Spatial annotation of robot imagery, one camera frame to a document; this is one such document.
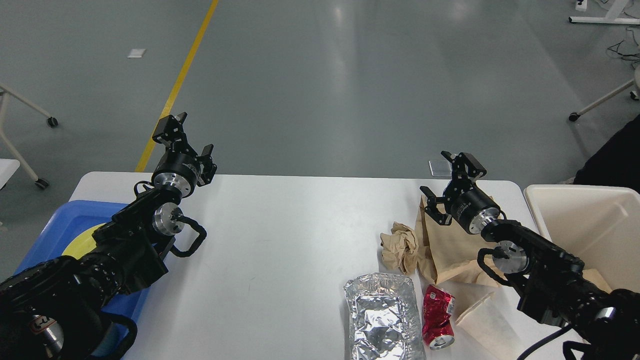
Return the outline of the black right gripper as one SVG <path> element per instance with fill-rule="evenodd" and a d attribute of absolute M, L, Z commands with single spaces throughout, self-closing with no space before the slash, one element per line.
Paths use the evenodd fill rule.
<path fill-rule="evenodd" d="M 419 189 L 425 196 L 423 211 L 439 226 L 450 226 L 452 218 L 470 235 L 477 235 L 502 215 L 493 198 L 476 186 L 478 179 L 487 175 L 487 169 L 468 152 L 440 152 L 451 165 L 451 180 L 443 192 L 436 196 L 427 186 Z M 445 212 L 438 205 L 445 205 Z"/>

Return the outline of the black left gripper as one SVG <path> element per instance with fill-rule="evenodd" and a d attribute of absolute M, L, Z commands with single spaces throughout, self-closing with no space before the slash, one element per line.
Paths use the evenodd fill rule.
<path fill-rule="evenodd" d="M 158 120 L 151 140 L 166 150 L 151 176 L 151 184 L 157 189 L 169 190 L 181 199 L 191 196 L 197 187 L 209 185 L 218 167 L 214 163 L 213 144 L 202 149 L 201 155 L 188 143 L 184 125 L 187 112 L 169 114 Z"/>

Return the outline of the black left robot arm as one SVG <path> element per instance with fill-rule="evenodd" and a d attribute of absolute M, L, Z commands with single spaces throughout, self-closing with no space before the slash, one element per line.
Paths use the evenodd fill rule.
<path fill-rule="evenodd" d="M 135 200 L 93 231 L 94 249 L 60 255 L 1 283 L 3 360 L 120 360 L 137 339 L 130 317 L 106 312 L 118 295 L 148 289 L 169 269 L 167 254 L 188 258 L 207 231 L 179 207 L 217 171 L 214 146 L 188 142 L 187 113 L 161 118 L 151 139 L 165 147 Z"/>

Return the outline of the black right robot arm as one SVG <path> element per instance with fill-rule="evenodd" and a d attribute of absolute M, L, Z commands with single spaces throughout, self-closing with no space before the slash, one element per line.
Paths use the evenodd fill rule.
<path fill-rule="evenodd" d="M 640 353 L 639 294 L 619 288 L 599 289 L 583 276 L 579 257 L 542 235 L 507 219 L 505 212 L 478 185 L 487 170 L 471 153 L 441 155 L 451 166 L 451 180 L 441 196 L 420 190 L 425 214 L 440 226 L 458 223 L 469 235 L 481 235 L 493 248 L 477 252 L 477 264 L 492 280 L 519 295 L 518 310 L 539 324 L 558 327 L 528 347 L 525 360 L 556 338 L 574 330 L 582 341 L 565 341 L 562 354 L 573 360 L 637 360 Z"/>

